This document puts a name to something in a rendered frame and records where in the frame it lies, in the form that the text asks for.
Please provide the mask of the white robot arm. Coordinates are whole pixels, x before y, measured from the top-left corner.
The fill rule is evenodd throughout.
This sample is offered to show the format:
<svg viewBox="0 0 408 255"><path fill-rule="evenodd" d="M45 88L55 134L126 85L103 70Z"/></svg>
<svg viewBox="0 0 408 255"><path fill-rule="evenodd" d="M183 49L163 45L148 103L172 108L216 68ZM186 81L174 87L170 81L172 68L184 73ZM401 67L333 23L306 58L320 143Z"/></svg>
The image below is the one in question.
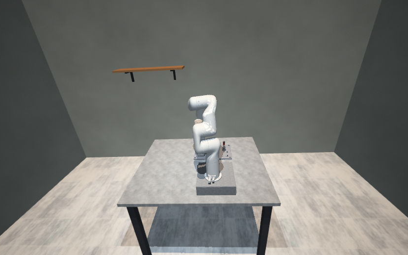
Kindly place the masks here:
<svg viewBox="0 0 408 255"><path fill-rule="evenodd" d="M216 137L201 139L214 136L217 133L216 108L217 100L214 95L191 97L188 101L188 109L190 111L196 110L196 117L198 118L194 121L193 126L195 152L197 154L206 153L204 177L209 183L219 181L222 177L219 171L220 140Z"/></svg>

